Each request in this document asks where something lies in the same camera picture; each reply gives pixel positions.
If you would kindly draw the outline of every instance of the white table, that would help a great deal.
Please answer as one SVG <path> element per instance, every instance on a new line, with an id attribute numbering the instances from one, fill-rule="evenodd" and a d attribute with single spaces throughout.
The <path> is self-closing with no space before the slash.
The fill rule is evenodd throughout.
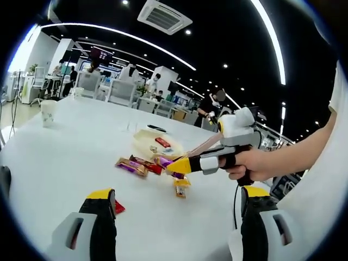
<path id="1" fill-rule="evenodd" d="M 190 175 L 192 187 L 187 199 L 181 199 L 167 175 L 149 173 L 143 180 L 114 167 L 120 157 L 141 157 L 132 136 L 147 124 L 165 128 L 185 150 L 213 134 L 143 111 L 68 97 L 58 102 L 54 127 L 41 127 L 37 115 L 8 141 L 0 160 L 13 176 L 10 205 L 40 252 L 51 243 L 57 225 L 78 212 L 89 193 L 112 187 L 126 208 L 116 218 L 118 260 L 202 261 L 229 255 L 237 183 L 223 170 Z"/>

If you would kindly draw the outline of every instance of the floor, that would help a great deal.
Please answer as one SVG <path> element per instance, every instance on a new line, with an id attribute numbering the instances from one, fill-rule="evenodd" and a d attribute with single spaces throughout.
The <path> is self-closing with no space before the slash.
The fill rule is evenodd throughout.
<path id="1" fill-rule="evenodd" d="M 16 117 L 15 117 L 15 124 L 14 124 L 14 131 L 11 130 L 12 127 L 12 104 L 13 103 L 6 103 L 4 106 L 2 106 L 1 111 L 1 118 L 0 118 L 0 128 L 2 135 L 4 137 L 5 142 L 7 142 L 10 138 L 10 136 L 13 135 L 13 133 L 20 128 L 23 124 L 25 124 L 27 121 L 29 121 L 32 117 L 34 117 L 37 113 L 40 112 L 39 105 L 33 104 L 32 107 L 28 104 L 22 104 L 18 102 L 17 105 L 17 111 L 16 111 Z"/>

